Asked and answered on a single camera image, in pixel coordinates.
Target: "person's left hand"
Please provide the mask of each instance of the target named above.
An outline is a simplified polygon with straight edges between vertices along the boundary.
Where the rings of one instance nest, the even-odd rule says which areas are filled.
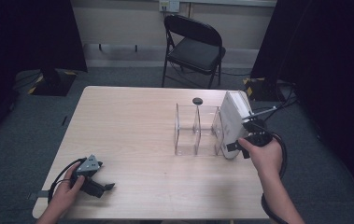
[[[84,183],[84,176],[80,176],[73,188],[70,188],[70,178],[76,168],[80,166],[80,162],[74,164],[68,169],[58,188],[55,190],[54,196],[43,215],[37,223],[56,223],[58,218],[74,203],[77,198],[78,191]]]

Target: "forearm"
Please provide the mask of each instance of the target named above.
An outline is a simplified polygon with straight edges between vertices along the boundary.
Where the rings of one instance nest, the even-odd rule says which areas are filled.
[[[259,173],[264,198],[270,210],[288,223],[304,223],[297,212],[278,173]]]
[[[42,216],[37,220],[36,224],[55,224],[62,214],[63,211],[56,206],[49,205]]]

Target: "wall outlet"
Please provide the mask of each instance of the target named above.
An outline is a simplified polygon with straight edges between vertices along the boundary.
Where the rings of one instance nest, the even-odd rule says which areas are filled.
[[[159,1],[159,11],[179,12],[179,1]]]
[[[159,1],[159,11],[168,11],[168,8],[170,7],[170,1]]]

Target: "black folding chair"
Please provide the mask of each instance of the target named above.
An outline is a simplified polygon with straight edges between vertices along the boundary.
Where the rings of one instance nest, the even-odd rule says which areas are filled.
[[[164,19],[165,34],[167,38],[167,50],[165,53],[163,81],[168,62],[186,67],[192,71],[210,75],[208,89],[211,89],[212,81],[218,73],[218,85],[220,84],[221,61],[226,49],[222,46],[222,38],[210,25],[195,21],[179,15],[170,15]],[[175,44],[171,34],[177,34],[183,39]]]

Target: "acrylic divider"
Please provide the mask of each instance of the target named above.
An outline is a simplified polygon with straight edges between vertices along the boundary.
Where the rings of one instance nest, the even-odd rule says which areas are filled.
[[[219,155],[223,136],[218,106],[177,104],[175,121],[176,155]]]

